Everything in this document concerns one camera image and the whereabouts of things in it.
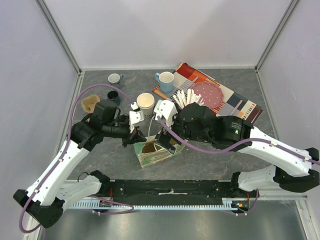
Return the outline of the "green paper gift bag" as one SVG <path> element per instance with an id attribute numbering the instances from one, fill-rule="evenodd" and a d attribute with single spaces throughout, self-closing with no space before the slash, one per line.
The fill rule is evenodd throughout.
<path id="1" fill-rule="evenodd" d="M 170 141 L 170 143 L 176 148 L 175 154 L 170 154 L 165 149 L 159 147 L 155 144 L 155 135 L 150 135 L 151 131 L 151 124 L 154 120 L 154 116 L 151 118 L 149 128 L 148 128 L 148 136 L 146 137 L 146 142 L 138 142 L 133 145 L 135 155 L 139 161 L 139 164 L 142 169 L 150 167 L 154 164 L 160 163 L 166 159 L 172 158 L 174 156 L 179 155 L 183 149 L 185 148 L 185 145 L 179 145 L 177 144 L 173 139 Z M 146 143 L 154 143 L 154 147 L 157 149 L 157 151 L 152 153 L 142 153 L 142 148 Z"/>

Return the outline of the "single cardboard cup carrier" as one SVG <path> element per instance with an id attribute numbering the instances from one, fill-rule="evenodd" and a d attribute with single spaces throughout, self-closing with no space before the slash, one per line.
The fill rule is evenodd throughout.
<path id="1" fill-rule="evenodd" d="M 81 101 L 81 107 L 84 112 L 91 114 L 94 112 L 95 106 L 101 101 L 100 97 L 96 94 L 85 97 Z"/>

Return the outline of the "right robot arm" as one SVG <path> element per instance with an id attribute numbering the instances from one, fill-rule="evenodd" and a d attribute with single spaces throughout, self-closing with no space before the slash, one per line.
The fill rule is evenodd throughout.
<path id="1" fill-rule="evenodd" d="M 269 163 L 262 169 L 233 173 L 229 191 L 235 197 L 265 189 L 305 193 L 320 185 L 320 173 L 312 168 L 320 163 L 319 151 L 313 147 L 292 147 L 237 116 L 216 116 L 197 103 L 179 108 L 171 101 L 161 100 L 154 113 L 162 125 L 156 142 L 170 153 L 176 151 L 170 143 L 175 140 L 197 152 L 238 152 Z"/>

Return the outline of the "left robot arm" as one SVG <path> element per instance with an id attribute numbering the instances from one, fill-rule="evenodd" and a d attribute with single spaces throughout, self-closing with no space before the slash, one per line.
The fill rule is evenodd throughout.
<path id="1" fill-rule="evenodd" d="M 27 189 L 18 189 L 13 199 L 39 226 L 52 227 L 64 211 L 85 197 L 106 196 L 110 178 L 99 170 L 71 186 L 60 190 L 73 169 L 100 144 L 104 138 L 120 139 L 124 147 L 146 141 L 139 129 L 144 120 L 136 102 L 131 111 L 122 114 L 118 105 L 108 99 L 98 102 L 91 113 L 69 127 L 66 140 L 42 175 Z"/>

